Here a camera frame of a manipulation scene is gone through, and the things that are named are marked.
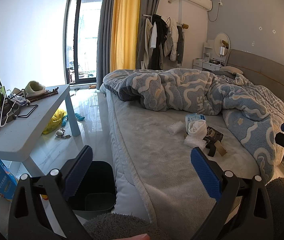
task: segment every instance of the gray wall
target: gray wall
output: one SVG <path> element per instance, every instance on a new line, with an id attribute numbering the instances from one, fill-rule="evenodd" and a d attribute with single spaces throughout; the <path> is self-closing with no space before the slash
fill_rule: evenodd
<path id="1" fill-rule="evenodd" d="M 221 1 L 223 6 L 220 6 L 218 19 L 208 21 L 208 39 L 213 40 L 218 33 L 224 32 L 230 38 L 231 49 L 250 52 L 284 65 L 284 0 Z M 218 2 L 212 0 L 211 21 L 216 18 Z"/>

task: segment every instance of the yellow curtain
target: yellow curtain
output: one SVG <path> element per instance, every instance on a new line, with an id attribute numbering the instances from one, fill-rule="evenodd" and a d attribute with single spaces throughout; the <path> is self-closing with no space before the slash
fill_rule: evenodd
<path id="1" fill-rule="evenodd" d="M 110 71 L 135 69 L 140 0 L 114 0 Z"/>

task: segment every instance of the silver screw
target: silver screw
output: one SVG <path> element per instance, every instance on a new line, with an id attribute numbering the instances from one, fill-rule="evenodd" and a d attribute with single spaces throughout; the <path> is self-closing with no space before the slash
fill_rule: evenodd
<path id="1" fill-rule="evenodd" d="M 28 175 L 27 173 L 24 173 L 24 174 L 22 174 L 22 176 L 20 177 L 20 179 L 26 180 L 28 176 L 29 176 L 29 175 Z"/>
<path id="2" fill-rule="evenodd" d="M 59 170 L 58 169 L 53 169 L 53 170 L 50 171 L 50 174 L 52 176 L 56 176 L 57 174 L 59 174 Z"/>
<path id="3" fill-rule="evenodd" d="M 256 181 L 261 181 L 261 180 L 262 180 L 262 178 L 261 178 L 261 176 L 260 176 L 260 175 L 255 175 L 255 177 L 254 177 L 254 178 L 255 178 L 255 180 L 256 180 Z"/>
<path id="4" fill-rule="evenodd" d="M 233 172 L 232 171 L 226 171 L 224 174 L 228 178 L 232 178 L 233 177 Z"/>

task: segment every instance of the gray curtain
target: gray curtain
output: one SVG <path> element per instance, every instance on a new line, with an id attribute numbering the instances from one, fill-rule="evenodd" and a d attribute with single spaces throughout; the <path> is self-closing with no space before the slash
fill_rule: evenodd
<path id="1" fill-rule="evenodd" d="M 143 14 L 153 15 L 156 13 L 160 0 L 141 0 L 140 17 L 138 25 L 137 43 L 136 43 L 136 63 L 135 68 L 141 69 L 141 61 L 144 55 L 144 37 L 145 37 L 145 20 Z"/>
<path id="2" fill-rule="evenodd" d="M 97 89 L 100 89 L 100 86 L 103 83 L 103 78 L 109 73 L 113 3 L 114 0 L 102 0 L 99 33 L 97 36 Z"/>

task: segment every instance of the rolled white cloth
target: rolled white cloth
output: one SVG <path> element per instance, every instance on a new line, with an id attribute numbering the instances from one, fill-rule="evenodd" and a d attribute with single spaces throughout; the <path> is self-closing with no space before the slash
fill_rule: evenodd
<path id="1" fill-rule="evenodd" d="M 192 148 L 194 147 L 200 147 L 200 149 L 203 151 L 203 149 L 205 148 L 206 145 L 206 141 L 199 139 L 198 137 L 193 137 L 193 136 L 186 136 L 184 143 L 187 146 L 190 146 Z"/>
<path id="2" fill-rule="evenodd" d="M 175 122 L 168 126 L 168 132 L 172 135 L 177 134 L 178 132 L 185 129 L 185 124 L 182 121 Z"/>
<path id="3" fill-rule="evenodd" d="M 197 120 L 189 123 L 188 135 L 197 137 L 202 140 L 207 133 L 207 125 L 205 120 Z"/>

